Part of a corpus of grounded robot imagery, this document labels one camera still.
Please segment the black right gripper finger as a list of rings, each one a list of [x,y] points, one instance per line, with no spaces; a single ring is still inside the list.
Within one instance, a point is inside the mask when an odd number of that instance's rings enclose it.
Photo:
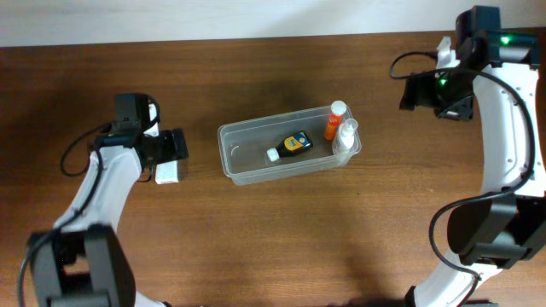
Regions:
[[[414,111],[416,107],[430,107],[431,77],[410,75],[405,80],[404,93],[399,103],[400,110]]]
[[[448,107],[434,111],[438,119],[468,122],[473,119],[473,96],[467,96]]]

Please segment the orange tube white cap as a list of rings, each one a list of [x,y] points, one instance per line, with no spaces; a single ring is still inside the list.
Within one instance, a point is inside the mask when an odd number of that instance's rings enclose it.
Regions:
[[[343,101],[334,101],[330,105],[330,114],[328,117],[326,129],[324,131],[324,138],[327,141],[333,141],[336,135],[336,130],[346,113],[346,109],[347,105]]]

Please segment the dark bottle white cap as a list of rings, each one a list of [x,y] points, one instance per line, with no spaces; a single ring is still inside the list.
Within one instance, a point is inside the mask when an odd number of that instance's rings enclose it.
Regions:
[[[267,158],[271,162],[280,158],[293,157],[307,152],[313,148],[313,142],[306,131],[302,130],[285,137],[276,147],[266,151]]]

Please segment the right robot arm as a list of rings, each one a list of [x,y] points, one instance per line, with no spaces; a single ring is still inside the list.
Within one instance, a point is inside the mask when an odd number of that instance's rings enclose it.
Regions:
[[[408,306],[467,306],[474,291],[545,244],[545,163],[536,89],[539,43],[506,32],[500,10],[475,6],[456,19],[456,35],[432,52],[432,71],[404,77],[403,110],[429,107],[440,119],[481,118],[484,176],[479,195],[444,206],[448,250]]]

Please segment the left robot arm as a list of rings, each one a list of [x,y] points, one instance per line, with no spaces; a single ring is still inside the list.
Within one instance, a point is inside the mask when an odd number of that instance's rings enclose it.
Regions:
[[[31,234],[17,280],[32,276],[40,306],[157,306],[137,291],[116,235],[125,202],[142,174],[158,184],[182,179],[189,156],[183,131],[161,130],[159,103],[147,94],[114,98],[116,118],[90,130],[94,141],[71,205],[50,230]]]

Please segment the clear plastic container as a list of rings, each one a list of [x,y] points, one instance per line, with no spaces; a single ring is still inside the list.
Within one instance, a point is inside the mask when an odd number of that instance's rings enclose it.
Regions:
[[[331,108],[317,107],[250,119],[218,129],[224,174],[238,186],[294,177],[346,165],[362,149],[357,123],[346,110],[353,141],[324,137]]]

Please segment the white spray bottle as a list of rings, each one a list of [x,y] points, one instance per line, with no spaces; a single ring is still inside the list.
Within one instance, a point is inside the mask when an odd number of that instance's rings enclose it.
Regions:
[[[334,155],[348,154],[355,142],[358,122],[355,119],[345,120],[338,128],[332,143]]]

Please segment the white green medicine box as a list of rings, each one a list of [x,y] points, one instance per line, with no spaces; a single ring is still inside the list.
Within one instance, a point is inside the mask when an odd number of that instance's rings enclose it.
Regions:
[[[156,165],[154,178],[157,184],[178,183],[178,162],[173,160]]]

